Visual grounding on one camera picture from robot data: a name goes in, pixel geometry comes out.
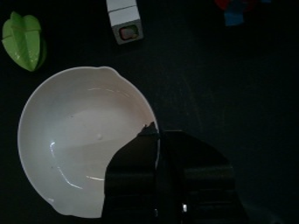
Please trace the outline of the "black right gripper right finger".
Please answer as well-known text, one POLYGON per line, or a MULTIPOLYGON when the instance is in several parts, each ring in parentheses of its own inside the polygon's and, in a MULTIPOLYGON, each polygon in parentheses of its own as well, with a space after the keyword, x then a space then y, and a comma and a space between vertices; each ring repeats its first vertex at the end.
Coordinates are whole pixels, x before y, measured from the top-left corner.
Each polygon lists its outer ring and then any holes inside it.
POLYGON ((183 131, 166 131, 162 149, 171 165, 182 224, 249 224, 235 190, 231 162, 183 131))

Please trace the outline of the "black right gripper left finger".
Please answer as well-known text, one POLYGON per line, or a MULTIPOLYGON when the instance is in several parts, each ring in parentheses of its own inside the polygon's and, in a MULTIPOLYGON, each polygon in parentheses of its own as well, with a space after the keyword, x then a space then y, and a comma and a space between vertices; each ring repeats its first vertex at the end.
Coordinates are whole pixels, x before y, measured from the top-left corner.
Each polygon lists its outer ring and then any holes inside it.
POLYGON ((106 172, 103 224, 155 224, 158 145, 151 122, 114 155, 106 172))

